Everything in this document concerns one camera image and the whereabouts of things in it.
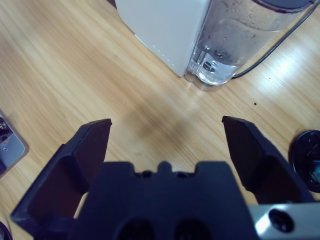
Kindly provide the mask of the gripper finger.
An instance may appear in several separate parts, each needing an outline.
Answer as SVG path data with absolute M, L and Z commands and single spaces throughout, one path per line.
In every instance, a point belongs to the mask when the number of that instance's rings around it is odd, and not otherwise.
M 259 204 L 313 203 L 306 184 L 250 121 L 223 116 L 229 155 L 243 187 Z
M 66 240 L 82 196 L 105 159 L 111 125 L 110 119 L 82 125 L 36 177 L 11 220 L 35 240 Z

